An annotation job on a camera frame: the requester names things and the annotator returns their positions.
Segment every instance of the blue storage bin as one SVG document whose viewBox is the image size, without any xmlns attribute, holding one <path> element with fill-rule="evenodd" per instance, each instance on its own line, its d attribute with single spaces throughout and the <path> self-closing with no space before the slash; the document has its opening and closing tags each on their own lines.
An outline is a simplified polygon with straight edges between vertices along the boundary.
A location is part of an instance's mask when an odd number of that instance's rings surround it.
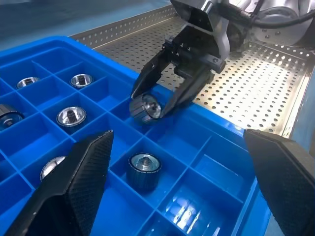
<svg viewBox="0 0 315 236">
<path fill-rule="evenodd" d="M 77 74 L 94 81 L 70 85 Z M 129 114 L 138 74 L 74 42 L 52 37 L 0 53 L 0 104 L 25 116 L 0 132 L 0 235 L 40 185 L 44 165 L 67 155 L 89 134 L 114 130 L 105 191 L 92 236 L 262 236 L 270 216 L 257 184 L 243 130 L 197 105 L 151 126 Z M 25 77 L 40 81 L 16 89 Z M 172 92 L 156 86 L 164 106 Z M 80 106 L 86 120 L 74 129 L 57 114 Z M 127 161 L 148 152 L 162 162 L 156 189 L 134 190 Z"/>
</svg>

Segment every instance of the perforated metal tray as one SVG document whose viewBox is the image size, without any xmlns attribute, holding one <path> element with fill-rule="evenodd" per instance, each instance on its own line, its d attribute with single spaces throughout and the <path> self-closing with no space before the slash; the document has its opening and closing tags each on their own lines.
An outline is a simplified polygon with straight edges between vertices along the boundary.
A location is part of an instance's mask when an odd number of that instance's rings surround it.
<svg viewBox="0 0 315 236">
<path fill-rule="evenodd" d="M 180 32 L 183 21 L 172 6 L 74 35 L 77 41 L 140 72 L 164 43 Z M 225 70 L 205 86 L 194 102 L 240 126 L 290 137 L 314 67 L 306 50 L 251 43 L 241 55 L 230 55 Z M 175 90 L 183 79 L 173 66 L 159 84 Z"/>
</svg>

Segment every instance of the metal part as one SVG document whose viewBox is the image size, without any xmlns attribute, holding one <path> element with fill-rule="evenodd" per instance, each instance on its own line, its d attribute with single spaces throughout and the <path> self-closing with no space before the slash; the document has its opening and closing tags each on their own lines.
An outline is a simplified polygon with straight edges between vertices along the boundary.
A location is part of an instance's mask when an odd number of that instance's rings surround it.
<svg viewBox="0 0 315 236">
<path fill-rule="evenodd" d="M 43 181 L 43 179 L 49 175 L 49 173 L 52 172 L 53 169 L 55 169 L 56 166 L 58 166 L 66 156 L 58 156 L 51 161 L 49 161 L 40 172 L 40 181 Z"/>
<path fill-rule="evenodd" d="M 254 4 L 251 4 L 246 11 L 252 12 L 254 6 Z M 315 0 L 268 0 L 262 5 L 258 17 L 264 22 L 284 22 L 301 17 L 312 9 L 315 9 Z M 250 35 L 252 40 L 290 46 L 303 38 L 311 22 L 312 19 L 280 29 L 253 28 Z"/>
<path fill-rule="evenodd" d="M 162 108 L 152 95 L 142 94 L 130 102 L 129 111 L 139 123 L 151 124 L 157 121 Z"/>
<path fill-rule="evenodd" d="M 38 77 L 28 77 L 28 78 L 22 79 L 20 82 L 18 82 L 16 85 L 16 88 L 20 89 L 20 88 L 23 88 L 27 85 L 31 85 L 37 81 L 39 81 Z"/>
<path fill-rule="evenodd" d="M 24 119 L 24 115 L 9 105 L 0 104 L 0 131 Z"/>
<path fill-rule="evenodd" d="M 130 161 L 140 171 L 156 171 L 160 166 L 160 162 L 154 156 L 145 153 L 133 156 Z"/>
<path fill-rule="evenodd" d="M 75 88 L 83 88 L 93 82 L 93 77 L 88 74 L 79 74 L 71 78 L 70 84 Z"/>
<path fill-rule="evenodd" d="M 187 25 L 212 35 L 219 55 L 224 60 L 230 51 L 226 35 L 228 20 L 217 14 L 215 5 L 218 0 L 171 0 L 177 14 Z"/>
<path fill-rule="evenodd" d="M 73 127 L 81 124 L 87 114 L 81 107 L 67 107 L 64 108 L 57 115 L 57 123 L 65 127 Z"/>
<path fill-rule="evenodd" d="M 184 21 L 179 17 L 173 17 L 116 39 L 96 50 L 140 72 L 146 62 L 160 50 L 165 35 L 178 34 L 183 24 Z M 248 50 L 243 54 L 233 54 L 227 58 L 225 70 L 220 75 L 215 75 L 194 103 L 241 128 L 250 125 L 251 128 L 289 137 L 302 101 L 298 98 L 303 98 L 314 65 L 313 54 L 307 50 L 249 43 Z M 170 64 L 163 71 L 158 84 L 175 91 L 184 79 L 173 70 L 174 66 Z"/>
<path fill-rule="evenodd" d="M 128 160 L 127 181 L 138 191 L 152 191 L 158 185 L 161 162 L 153 155 L 139 153 Z"/>
</svg>

